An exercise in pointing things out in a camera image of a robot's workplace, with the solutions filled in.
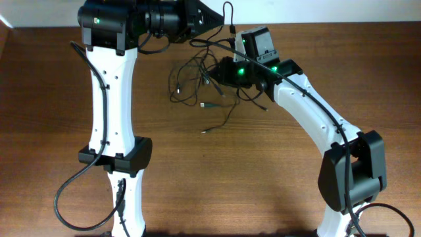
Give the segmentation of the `black USB cable thin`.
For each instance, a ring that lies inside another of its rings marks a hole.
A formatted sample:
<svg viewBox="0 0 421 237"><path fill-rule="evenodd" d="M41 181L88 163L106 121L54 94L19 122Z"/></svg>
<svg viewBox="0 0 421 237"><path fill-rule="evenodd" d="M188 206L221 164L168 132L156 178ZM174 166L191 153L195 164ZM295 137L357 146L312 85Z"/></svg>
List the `black USB cable thin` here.
<svg viewBox="0 0 421 237"><path fill-rule="evenodd" d="M199 90L205 80L205 61L209 55L212 53L202 49L185 63L171 69L168 75L168 98L171 103L188 107L198 104Z"/></svg>

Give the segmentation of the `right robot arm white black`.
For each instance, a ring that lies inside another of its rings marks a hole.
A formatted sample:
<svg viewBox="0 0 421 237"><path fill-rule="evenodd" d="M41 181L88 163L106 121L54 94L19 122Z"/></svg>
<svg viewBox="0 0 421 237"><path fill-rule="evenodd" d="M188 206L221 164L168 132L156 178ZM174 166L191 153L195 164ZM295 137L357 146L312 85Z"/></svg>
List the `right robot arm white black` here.
<svg viewBox="0 0 421 237"><path fill-rule="evenodd" d="M255 86L302 126L322 155L318 188L326 210L315 236L356 236L349 212L360 214L387 186L382 137L346 121L296 62L281 61L266 26L238 32L231 46L234 56L223 58L211 77L233 88Z"/></svg>

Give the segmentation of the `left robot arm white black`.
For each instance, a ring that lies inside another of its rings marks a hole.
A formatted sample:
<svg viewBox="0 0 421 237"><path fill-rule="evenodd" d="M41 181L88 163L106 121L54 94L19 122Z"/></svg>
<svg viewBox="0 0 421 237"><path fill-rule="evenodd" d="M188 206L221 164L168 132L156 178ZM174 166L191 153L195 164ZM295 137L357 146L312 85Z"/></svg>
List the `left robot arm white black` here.
<svg viewBox="0 0 421 237"><path fill-rule="evenodd" d="M78 11L93 86L93 129L79 160L102 166L112 187L112 236L144 236L143 173L153 143L132 128L132 78L151 38L183 43L223 25L200 1L86 1Z"/></svg>

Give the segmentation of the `black USB cable thick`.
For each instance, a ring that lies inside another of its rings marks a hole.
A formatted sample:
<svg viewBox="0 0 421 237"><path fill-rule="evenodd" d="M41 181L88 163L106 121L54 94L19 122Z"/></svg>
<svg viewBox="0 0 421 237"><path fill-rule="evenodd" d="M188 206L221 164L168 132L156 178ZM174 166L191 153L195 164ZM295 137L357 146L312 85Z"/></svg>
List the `black USB cable thick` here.
<svg viewBox="0 0 421 237"><path fill-rule="evenodd" d="M205 61L207 58L213 58L214 64L210 66L206 66ZM214 56L214 53L209 49L209 47L206 47L205 49L200 50L198 53L196 53L190 60L188 60L184 65L180 66L176 75L176 88L171 91L170 90L170 84L168 85L168 91L170 94L170 101L172 103L183 103L187 106L195 106L198 103L199 98L199 90L201 86L205 86L207 84L211 84L215 90L218 92L218 94L222 97L225 97L224 92L220 89L218 85L216 85L212 79L210 79L209 76L209 68L216 66L218 64L218 61L216 57ZM186 67L193 67L197 69L196 75L194 78L191 78L189 80L185 80L182 83L180 82L180 74L181 71L183 71ZM182 86L190 81L194 81L194 91L191 95L188 97L185 97L183 99L180 99L175 96L175 94L181 94Z"/></svg>

